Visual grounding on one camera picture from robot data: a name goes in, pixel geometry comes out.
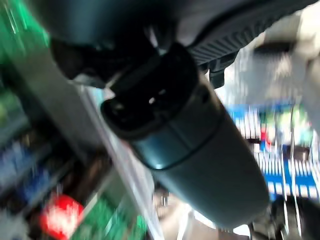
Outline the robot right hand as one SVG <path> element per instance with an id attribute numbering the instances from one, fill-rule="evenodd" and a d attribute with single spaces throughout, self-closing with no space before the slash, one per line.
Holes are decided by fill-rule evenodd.
<path id="1" fill-rule="evenodd" d="M 152 175 L 225 228 L 269 204 L 255 158 L 200 65 L 239 50 L 309 0 L 32 0 L 64 75 L 111 88 L 110 130 Z"/>

